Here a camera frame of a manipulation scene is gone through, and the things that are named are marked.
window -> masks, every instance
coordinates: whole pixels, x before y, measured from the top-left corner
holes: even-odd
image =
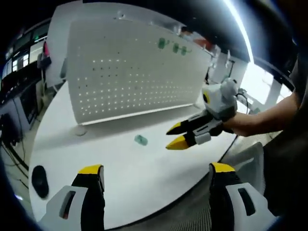
[[[34,41],[37,42],[38,40],[43,39],[47,35],[48,29],[49,29],[49,23],[48,24],[44,24],[44,25],[36,28],[33,31],[33,39],[34,39]]]
[[[277,103],[279,103],[284,98],[290,96],[291,94],[292,92],[290,91],[290,89],[288,89],[285,85],[282,85]]]
[[[24,55],[23,60],[24,60],[23,67],[25,67],[29,64],[29,55],[28,54]]]
[[[17,60],[13,61],[13,71],[17,71]]]
[[[249,63],[244,74],[241,88],[247,91],[252,98],[265,104],[270,88],[273,83],[273,75],[263,70],[261,67]]]

desk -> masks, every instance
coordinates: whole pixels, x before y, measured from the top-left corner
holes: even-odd
[[[245,113],[246,108],[238,105]],[[40,199],[29,177],[36,220],[80,169],[94,164],[104,165],[106,229],[144,218],[182,196],[208,173],[209,163],[218,161],[235,138],[223,132],[185,151],[165,149],[175,139],[165,135],[168,129],[199,111],[191,106],[88,125],[87,133],[78,137],[65,83],[42,119],[30,159],[30,176],[35,166],[44,166],[50,189],[48,198]],[[148,139],[147,146],[134,141],[138,134]]]

black mouse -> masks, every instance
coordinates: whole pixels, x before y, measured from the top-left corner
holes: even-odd
[[[32,172],[32,185],[40,198],[44,199],[49,193],[46,171],[43,166],[34,167]]]

